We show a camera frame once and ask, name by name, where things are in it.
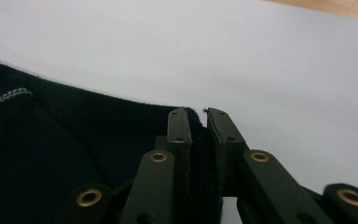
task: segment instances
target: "stitched seam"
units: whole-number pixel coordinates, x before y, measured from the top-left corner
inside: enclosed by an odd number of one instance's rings
[[[32,95],[32,93],[30,91],[28,91],[27,89],[19,88],[19,89],[16,89],[14,91],[9,91],[8,93],[5,93],[2,96],[0,96],[0,104],[2,104],[4,101],[7,101],[8,99],[11,99],[11,98],[13,98],[15,96],[23,95],[23,94]]]

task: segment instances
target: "black fabric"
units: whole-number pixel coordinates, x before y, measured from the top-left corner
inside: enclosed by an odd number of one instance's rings
[[[0,64],[0,223],[51,223],[79,186],[116,188],[133,178],[156,136],[166,134],[173,109],[83,91]],[[187,114],[194,146],[180,222],[219,223],[213,139],[192,109]]]

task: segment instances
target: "white table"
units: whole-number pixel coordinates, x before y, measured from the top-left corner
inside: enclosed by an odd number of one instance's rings
[[[356,19],[255,0],[1,0],[0,63],[203,121],[225,110],[299,184],[358,187]]]

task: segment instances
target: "chain stitch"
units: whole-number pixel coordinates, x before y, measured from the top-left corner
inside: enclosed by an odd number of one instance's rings
[[[6,100],[12,98],[12,97],[15,97],[15,96],[21,95],[21,94],[30,94],[30,95],[32,95],[32,93],[30,91],[28,91],[27,89],[19,88],[19,89],[16,89],[14,91],[9,91],[8,93],[5,93],[2,96],[0,96],[0,104],[3,103]]]

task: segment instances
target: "dark cloth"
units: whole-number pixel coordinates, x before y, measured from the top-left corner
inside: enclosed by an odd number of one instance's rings
[[[136,175],[176,107],[49,82],[0,64],[0,223],[51,223],[71,191]],[[187,108],[191,148],[185,223],[219,223],[213,139]]]

